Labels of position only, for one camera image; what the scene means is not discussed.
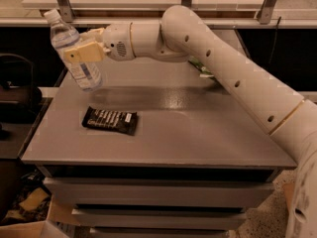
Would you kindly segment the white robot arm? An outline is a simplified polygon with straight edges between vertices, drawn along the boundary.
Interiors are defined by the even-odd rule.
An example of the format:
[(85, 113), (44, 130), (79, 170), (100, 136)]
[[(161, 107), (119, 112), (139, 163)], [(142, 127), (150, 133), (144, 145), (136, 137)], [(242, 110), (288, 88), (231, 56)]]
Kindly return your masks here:
[(64, 57), (71, 63), (199, 59), (256, 123), (296, 162), (285, 238), (317, 238), (317, 105), (256, 65), (190, 9), (169, 7), (160, 20), (110, 25), (81, 35)]

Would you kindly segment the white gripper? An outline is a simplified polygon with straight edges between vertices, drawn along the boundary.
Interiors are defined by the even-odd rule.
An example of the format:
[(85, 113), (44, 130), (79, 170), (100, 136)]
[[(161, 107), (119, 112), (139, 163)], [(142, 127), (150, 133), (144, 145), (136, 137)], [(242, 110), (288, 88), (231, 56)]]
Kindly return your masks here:
[(81, 33), (82, 40), (94, 39), (65, 49), (63, 57), (72, 63), (102, 61), (108, 54), (112, 60), (133, 60), (131, 24), (112, 24), (105, 28), (91, 29)]

